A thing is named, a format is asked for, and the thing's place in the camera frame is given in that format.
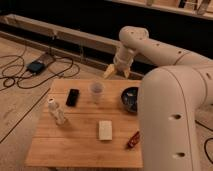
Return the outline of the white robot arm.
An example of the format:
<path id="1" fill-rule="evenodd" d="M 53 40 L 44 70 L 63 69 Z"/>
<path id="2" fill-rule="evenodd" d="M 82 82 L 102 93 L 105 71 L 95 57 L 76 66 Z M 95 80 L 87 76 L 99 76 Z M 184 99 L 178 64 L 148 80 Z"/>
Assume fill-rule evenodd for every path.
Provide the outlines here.
<path id="1" fill-rule="evenodd" d="M 129 75 L 137 55 L 156 66 L 137 96 L 143 171 L 201 171 L 195 112 L 213 104 L 213 59 L 151 39 L 141 27 L 123 27 L 119 40 L 106 78 Z"/>

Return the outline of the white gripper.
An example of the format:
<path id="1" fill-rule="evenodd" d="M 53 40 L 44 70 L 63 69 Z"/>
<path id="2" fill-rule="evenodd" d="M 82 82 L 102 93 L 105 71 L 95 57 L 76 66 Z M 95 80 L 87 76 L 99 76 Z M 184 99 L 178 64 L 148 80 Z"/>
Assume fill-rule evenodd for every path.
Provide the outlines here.
<path id="1" fill-rule="evenodd" d="M 115 57 L 113 59 L 113 64 L 110 64 L 106 71 L 103 74 L 104 79 L 108 79 L 109 77 L 116 74 L 116 69 L 118 71 L 124 71 L 124 76 L 126 79 L 130 76 L 130 67 L 133 63 L 133 59 L 135 56 L 135 51 L 127 48 L 123 45 L 120 45 L 116 51 Z"/>

